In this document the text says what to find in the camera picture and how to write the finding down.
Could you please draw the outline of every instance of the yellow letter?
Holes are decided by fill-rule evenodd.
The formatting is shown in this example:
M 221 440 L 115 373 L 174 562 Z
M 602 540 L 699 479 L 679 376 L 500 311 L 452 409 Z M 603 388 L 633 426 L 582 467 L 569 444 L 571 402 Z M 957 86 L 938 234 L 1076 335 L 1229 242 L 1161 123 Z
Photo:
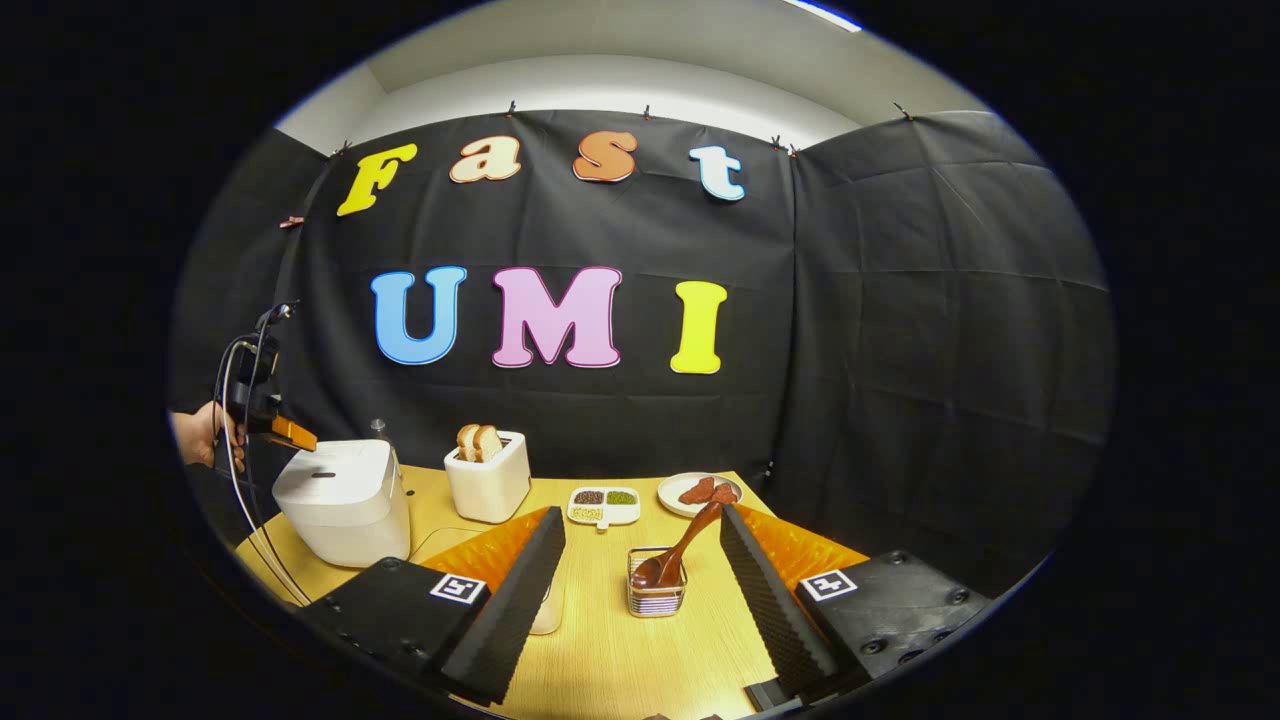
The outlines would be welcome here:
M 680 352 L 671 359 L 671 369 L 709 375 L 719 370 L 716 314 L 728 293 L 716 283 L 687 281 L 676 286 L 676 295 L 685 301 L 685 325 L 680 331 Z
M 351 183 L 347 201 L 338 205 L 338 215 L 349 215 L 372 208 L 374 201 L 378 200 L 374 197 L 374 187 L 385 190 L 392 183 L 392 178 L 396 177 L 396 168 L 401 163 L 408 163 L 415 155 L 417 155 L 417 145 L 411 142 L 385 152 L 376 152 L 357 163 L 360 172 L 356 173 L 356 182 Z
M 462 149 L 462 159 L 453 164 L 449 179 L 453 182 L 507 179 L 520 172 L 517 152 L 520 141 L 515 137 L 498 135 L 480 138 Z

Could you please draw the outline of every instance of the black backdrop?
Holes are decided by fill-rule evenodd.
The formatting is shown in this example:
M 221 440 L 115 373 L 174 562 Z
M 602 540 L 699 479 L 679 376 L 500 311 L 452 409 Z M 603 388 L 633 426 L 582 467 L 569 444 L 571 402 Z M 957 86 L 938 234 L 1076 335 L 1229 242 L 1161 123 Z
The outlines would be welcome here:
M 631 132 L 636 170 L 588 183 L 571 169 L 584 136 Z M 458 184 L 462 146 L 493 135 L 520 140 L 522 169 L 504 181 Z M 413 142 L 375 205 L 337 217 L 370 154 Z M 746 200 L 703 191 L 689 150 L 722 145 L 739 158 Z M 763 474 L 773 442 L 791 323 L 792 196 L 788 159 L 732 132 L 594 111 L 463 118 L 355 146 L 307 213 L 296 295 L 308 306 L 282 325 L 279 374 L 300 420 L 320 437 L 353 437 L 381 416 L 410 464 L 443 466 L 460 427 L 477 421 L 529 436 L 540 477 L 646 477 L 678 469 Z M 374 338 L 370 281 L 410 272 L 406 325 L 431 332 L 426 270 L 461 265 L 453 348 L 428 365 L 401 365 Z M 502 318 L 495 272 L 532 266 L 558 302 L 581 268 L 622 273 L 613 295 L 613 368 L 493 364 Z M 676 284 L 708 281 L 728 292 L 719 307 L 712 375 L 677 374 L 682 304 Z
M 765 500 L 1004 592 L 1070 521 L 1111 411 L 1111 302 L 1082 218 L 982 113 L 831 138 L 796 178 L 795 345 Z
M 636 136 L 632 177 L 573 177 L 577 142 L 598 129 Z M 458 150 L 490 135 L 521 141 L 521 172 L 451 182 Z M 356 163 L 407 142 L 417 156 L 375 205 L 338 218 Z M 687 159 L 699 145 L 742 161 L 733 177 L 746 199 L 701 190 Z M 297 159 L 282 163 L 280 152 Z M 252 286 L 229 309 L 238 327 L 206 325 L 218 334 L 201 342 L 193 331 L 177 336 L 174 364 L 198 370 L 174 374 L 174 397 L 204 387 L 214 348 L 270 305 L 285 236 L 276 223 L 301 214 L 291 209 L 321 161 L 275 131 L 246 159 L 233 183 L 271 177 L 278 217 L 237 228 L 238 243 L 197 241 L 195 252 L 221 265 L 193 256 L 179 327 L 198 325 L 193 309 L 227 302 L 207 275 L 230 259 L 253 268 Z M 1105 279 L 1066 193 L 993 115 L 884 123 L 791 159 L 669 119 L 495 114 L 403 131 L 329 161 L 288 278 L 305 310 L 279 325 L 287 409 L 323 439 L 366 436 L 381 416 L 406 462 L 439 468 L 458 427 L 488 421 L 530 436 L 541 477 L 733 469 L 788 520 L 868 552 L 908 547 L 988 594 L 1043 555 L 1092 475 L 1114 361 Z M 241 211 L 220 204 L 214 217 Z M 436 363 L 399 365 L 378 350 L 369 283 L 413 273 L 406 323 L 425 337 L 422 274 L 440 265 L 468 273 L 457 342 Z M 513 265 L 536 268 L 556 299 L 580 268 L 621 270 L 621 363 L 493 365 L 502 296 L 492 279 Z M 728 291 L 714 375 L 668 366 L 682 313 L 675 286 L 686 279 Z M 287 455 L 256 447 L 259 480 L 274 478 Z M 227 511 L 220 529 L 230 542 L 247 532 Z

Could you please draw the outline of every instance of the pink letter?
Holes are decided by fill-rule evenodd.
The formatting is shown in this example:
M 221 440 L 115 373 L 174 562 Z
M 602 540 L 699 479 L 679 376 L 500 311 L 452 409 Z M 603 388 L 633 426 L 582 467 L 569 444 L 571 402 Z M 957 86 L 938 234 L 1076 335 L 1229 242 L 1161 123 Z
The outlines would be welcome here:
M 582 268 L 564 299 L 557 305 L 547 283 L 532 268 L 507 268 L 493 277 L 502 288 L 502 347 L 493 354 L 499 368 L 524 368 L 534 361 L 525 347 L 525 327 L 538 346 L 543 363 L 550 365 L 559 355 L 570 328 L 573 347 L 564 360 L 577 368 L 609 368 L 620 356 L 613 347 L 613 288 L 622 273 L 613 268 Z

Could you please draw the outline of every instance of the wooden table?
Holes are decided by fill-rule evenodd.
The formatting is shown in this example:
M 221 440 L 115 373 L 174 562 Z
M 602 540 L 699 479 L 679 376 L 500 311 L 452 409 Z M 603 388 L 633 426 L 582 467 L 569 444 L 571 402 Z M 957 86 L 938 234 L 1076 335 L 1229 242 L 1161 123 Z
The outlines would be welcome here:
M 410 561 L 429 556 L 424 541 L 440 528 L 486 530 L 494 525 L 466 520 L 453 510 L 443 470 L 404 466 L 411 534 Z M 742 505 L 772 515 L 735 473 L 721 473 L 741 486 Z M 719 547 L 719 523 L 703 530 L 685 552 L 689 589 L 671 618 L 634 618 L 626 606 L 627 550 L 675 544 L 689 519 L 658 502 L 662 478 L 559 480 L 535 478 L 516 515 L 548 505 L 562 510 L 580 486 L 621 486 L 640 493 L 640 519 L 598 533 L 564 518 L 564 575 L 559 628 L 530 635 L 511 679 L 507 698 L 486 708 L 517 720 L 643 720 L 663 714 L 671 720 L 699 720 L 716 714 L 733 720 L 753 714 L 746 692 L 753 683 L 777 676 L 764 642 Z M 312 600 L 353 578 L 358 570 L 329 565 L 303 544 L 283 514 L 266 523 L 285 568 Z M 293 602 L 246 539 L 236 550 L 276 594 Z

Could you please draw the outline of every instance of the white appliance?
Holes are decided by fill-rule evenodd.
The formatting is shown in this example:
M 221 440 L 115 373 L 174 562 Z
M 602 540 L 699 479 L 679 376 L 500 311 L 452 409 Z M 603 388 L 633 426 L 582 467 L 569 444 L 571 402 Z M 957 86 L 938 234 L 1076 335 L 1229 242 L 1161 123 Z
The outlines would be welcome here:
M 444 456 L 453 507 L 458 515 L 481 523 L 506 523 L 532 487 L 525 436 L 498 430 L 502 450 L 486 462 L 458 459 L 458 448 Z
M 289 460 L 271 496 L 325 562 L 367 568 L 388 556 L 408 559 L 408 501 L 387 441 L 317 442 Z

